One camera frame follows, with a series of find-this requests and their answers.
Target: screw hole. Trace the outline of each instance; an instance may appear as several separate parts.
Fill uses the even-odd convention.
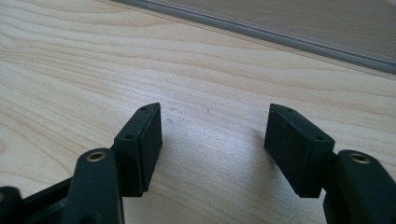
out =
[[[315,139],[318,140],[318,141],[323,141],[324,140],[324,138],[322,136],[315,136]]]
[[[105,152],[93,152],[87,157],[87,161],[101,161],[105,156]]]
[[[127,134],[125,135],[126,139],[134,139],[134,135],[133,134]]]
[[[366,156],[361,155],[361,154],[357,154],[357,153],[352,153],[349,155],[350,158],[358,163],[362,163],[362,164],[368,164],[370,163],[370,159],[368,159]]]

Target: wooden table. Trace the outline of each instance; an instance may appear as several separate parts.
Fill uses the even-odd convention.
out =
[[[126,223],[324,223],[263,148],[271,103],[396,179],[396,76],[94,0],[0,1],[0,184],[28,196],[160,102],[163,148]]]

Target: light wood surface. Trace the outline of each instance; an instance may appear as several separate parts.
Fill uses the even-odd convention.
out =
[[[24,197],[154,102],[163,149],[127,223],[324,223],[263,148],[271,103],[396,178],[395,76],[93,0],[1,0],[0,41],[0,185]]]
[[[150,0],[396,64],[395,0]]]

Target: black bracket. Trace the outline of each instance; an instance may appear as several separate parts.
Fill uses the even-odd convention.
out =
[[[74,176],[25,199],[0,188],[0,223],[124,223],[122,196],[141,197],[163,145],[160,104],[139,108],[114,139],[78,158]]]
[[[294,109],[270,105],[264,147],[301,198],[327,191],[328,223],[396,223],[396,184],[373,157],[334,140]]]

